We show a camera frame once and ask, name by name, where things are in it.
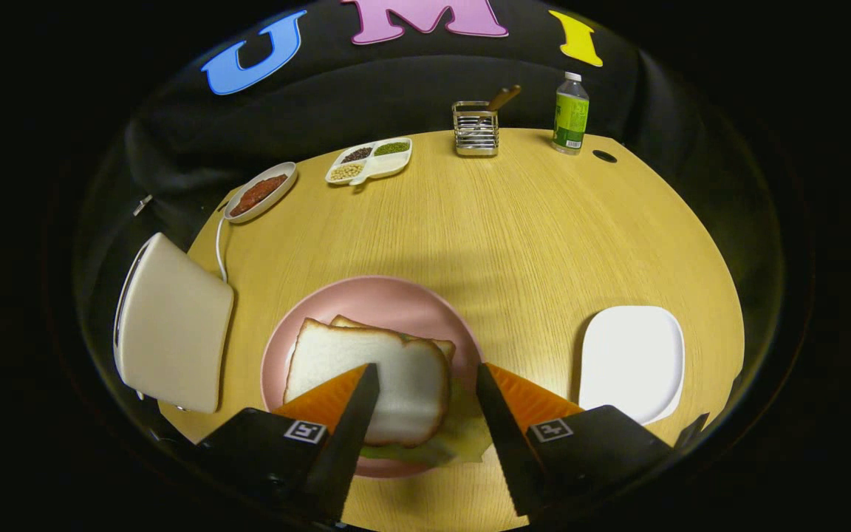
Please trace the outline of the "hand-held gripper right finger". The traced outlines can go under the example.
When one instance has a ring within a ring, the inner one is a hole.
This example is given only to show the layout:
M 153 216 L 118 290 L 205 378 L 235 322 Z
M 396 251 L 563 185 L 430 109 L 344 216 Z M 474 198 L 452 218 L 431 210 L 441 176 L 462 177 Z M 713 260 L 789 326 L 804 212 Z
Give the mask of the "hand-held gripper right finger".
M 520 516 L 587 512 L 674 454 L 614 406 L 584 410 L 491 363 L 477 367 L 476 393 Z

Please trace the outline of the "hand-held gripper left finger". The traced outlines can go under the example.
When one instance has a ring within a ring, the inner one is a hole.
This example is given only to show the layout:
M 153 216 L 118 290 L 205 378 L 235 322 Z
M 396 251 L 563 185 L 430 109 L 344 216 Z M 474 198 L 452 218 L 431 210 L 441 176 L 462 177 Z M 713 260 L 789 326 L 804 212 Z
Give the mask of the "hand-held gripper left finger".
M 378 367 L 361 364 L 276 412 L 239 411 L 196 445 L 196 456 L 271 511 L 338 522 L 379 391 Z

